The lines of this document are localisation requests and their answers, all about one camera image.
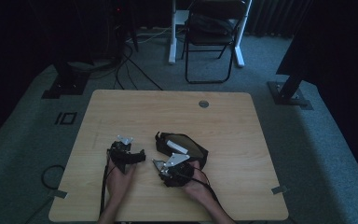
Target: black chair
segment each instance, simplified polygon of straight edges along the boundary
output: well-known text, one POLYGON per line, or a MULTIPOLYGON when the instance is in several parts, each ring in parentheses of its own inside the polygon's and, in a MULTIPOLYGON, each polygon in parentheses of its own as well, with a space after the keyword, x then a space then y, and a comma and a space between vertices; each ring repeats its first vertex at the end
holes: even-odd
POLYGON ((186 53, 186 81, 190 84, 223 83, 231 74, 231 65, 234 57, 234 47, 237 39, 238 26, 246 14, 245 0, 195 0, 189 8, 186 21, 185 44, 182 59, 186 53), (223 49, 189 49, 194 46, 221 46, 223 49), (231 56, 228 73, 224 79, 217 80, 189 80, 188 53, 195 51, 219 51, 217 59, 231 46, 231 56))

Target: tape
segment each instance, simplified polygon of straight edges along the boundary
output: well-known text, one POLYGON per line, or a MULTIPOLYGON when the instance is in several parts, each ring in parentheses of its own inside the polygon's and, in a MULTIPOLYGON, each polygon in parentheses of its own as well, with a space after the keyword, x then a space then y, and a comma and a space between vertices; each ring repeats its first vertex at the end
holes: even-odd
POLYGON ((48 196, 50 197, 58 197, 62 199, 65 199, 67 195, 68 195, 67 192, 61 191, 59 189, 51 190, 50 193, 48 194, 48 196))
POLYGON ((285 193, 289 189, 286 186, 279 186, 279 187, 273 188, 271 190, 272 190, 273 194, 277 194, 277 193, 285 193))

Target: black bag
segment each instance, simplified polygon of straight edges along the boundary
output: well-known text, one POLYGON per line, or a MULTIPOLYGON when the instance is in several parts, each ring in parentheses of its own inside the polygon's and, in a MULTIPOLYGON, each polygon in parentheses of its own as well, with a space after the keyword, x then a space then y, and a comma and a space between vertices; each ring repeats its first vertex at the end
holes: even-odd
POLYGON ((171 141, 176 145, 179 145, 180 147, 188 150, 188 152, 185 154, 189 155, 190 159, 187 161, 199 161, 200 169, 205 166, 206 160, 208 158, 208 150, 197 144, 190 137, 182 133, 161 133, 160 136, 158 136, 158 134, 159 133, 157 133, 155 136, 157 151, 169 157, 173 152, 182 153, 177 151, 177 149, 167 145, 168 141, 171 141))
POLYGON ((191 16, 190 27, 214 35, 229 35, 234 29, 234 25, 229 20, 213 19, 200 14, 191 16))

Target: table top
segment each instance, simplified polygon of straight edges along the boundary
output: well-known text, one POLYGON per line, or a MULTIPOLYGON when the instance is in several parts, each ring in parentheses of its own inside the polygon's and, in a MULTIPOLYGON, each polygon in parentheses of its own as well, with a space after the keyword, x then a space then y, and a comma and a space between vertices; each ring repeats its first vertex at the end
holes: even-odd
POLYGON ((131 152, 145 150, 117 221, 208 221, 179 188, 167 188, 152 159, 155 135, 184 133, 209 151, 203 171, 234 220, 284 220, 288 211, 251 95, 243 92, 97 90, 90 99, 59 190, 52 221, 95 221, 99 216, 106 150, 117 136, 133 137, 131 152), (200 101, 208 102, 204 108, 200 101))

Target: tripod base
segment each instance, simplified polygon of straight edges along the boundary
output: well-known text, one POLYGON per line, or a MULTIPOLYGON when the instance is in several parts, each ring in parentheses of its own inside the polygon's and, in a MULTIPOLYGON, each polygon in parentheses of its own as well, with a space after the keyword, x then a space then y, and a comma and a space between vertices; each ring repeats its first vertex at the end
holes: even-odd
POLYGON ((90 73, 73 72, 74 78, 70 83, 63 82, 58 75, 54 80, 50 90, 45 91, 42 99, 59 99, 61 95, 82 95, 89 80, 90 73))
POLYGON ((313 110, 310 101, 304 99, 300 89, 297 89, 291 98, 286 99, 280 95, 284 82, 267 82, 267 84, 275 105, 299 105, 303 110, 313 110))

